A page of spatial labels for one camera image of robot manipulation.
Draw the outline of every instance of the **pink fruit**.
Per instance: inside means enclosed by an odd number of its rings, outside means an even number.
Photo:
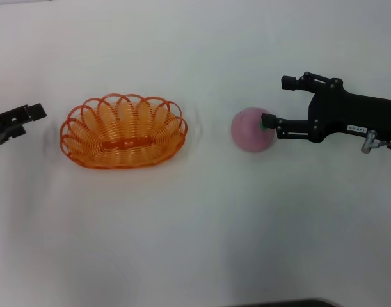
[[[236,145],[247,152],[261,152],[271,146],[275,130],[262,126],[260,116],[270,114],[259,107],[249,107],[235,115],[231,134]]]

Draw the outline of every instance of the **label sticker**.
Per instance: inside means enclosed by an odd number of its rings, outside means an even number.
[[[348,129],[348,131],[367,133],[367,128],[365,128],[365,127],[347,125],[347,129]]]

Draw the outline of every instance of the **green tip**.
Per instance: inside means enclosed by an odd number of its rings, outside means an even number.
[[[267,128],[264,126],[264,124],[262,122],[260,122],[260,128],[263,130],[263,131],[266,131]]]

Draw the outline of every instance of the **white table surface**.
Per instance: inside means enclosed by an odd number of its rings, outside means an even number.
[[[343,134],[232,144],[245,107],[305,119],[311,95],[280,78],[306,70],[391,98],[391,1],[0,6],[0,113],[48,114],[0,146],[0,307],[391,307],[391,150]],[[176,101],[186,147],[142,170],[69,161],[60,124],[111,92]]]

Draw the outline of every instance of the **orange wire basket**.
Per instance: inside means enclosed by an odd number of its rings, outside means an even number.
[[[86,168],[142,168],[173,157],[187,131],[182,111],[172,101],[110,94],[70,112],[60,129],[60,148]]]

